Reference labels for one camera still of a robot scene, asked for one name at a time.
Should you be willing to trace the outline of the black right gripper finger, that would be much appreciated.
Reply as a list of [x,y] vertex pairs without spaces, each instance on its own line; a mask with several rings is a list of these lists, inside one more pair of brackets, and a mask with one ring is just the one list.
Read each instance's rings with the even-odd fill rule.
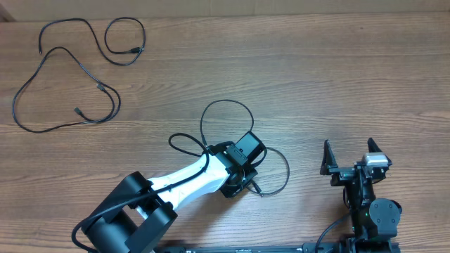
[[382,150],[378,147],[378,145],[372,138],[368,139],[367,144],[368,144],[368,151],[370,153],[381,153],[382,152]]
[[323,147],[323,159],[320,168],[320,175],[331,175],[338,171],[338,164],[335,160],[330,141],[326,139]]

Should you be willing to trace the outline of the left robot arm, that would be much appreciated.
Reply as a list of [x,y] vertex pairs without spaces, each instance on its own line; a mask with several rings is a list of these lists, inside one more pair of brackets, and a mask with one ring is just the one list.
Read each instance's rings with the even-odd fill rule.
[[136,171],[72,231],[74,244],[88,252],[152,252],[178,217],[177,210],[207,195],[237,196],[257,175],[266,146],[251,131],[238,142],[207,145],[197,161],[161,177]]

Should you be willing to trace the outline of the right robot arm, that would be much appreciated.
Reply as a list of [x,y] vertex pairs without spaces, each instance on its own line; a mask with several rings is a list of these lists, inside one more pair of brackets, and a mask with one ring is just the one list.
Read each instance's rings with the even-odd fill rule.
[[[330,176],[331,186],[343,187],[343,202],[348,213],[322,232],[314,246],[315,252],[399,252],[397,236],[402,207],[390,199],[377,198],[373,186],[386,178],[391,159],[372,138],[367,140],[368,152],[351,167],[339,167],[330,141],[324,141],[320,174]],[[352,222],[352,233],[336,243],[323,243],[325,235],[346,219]]]

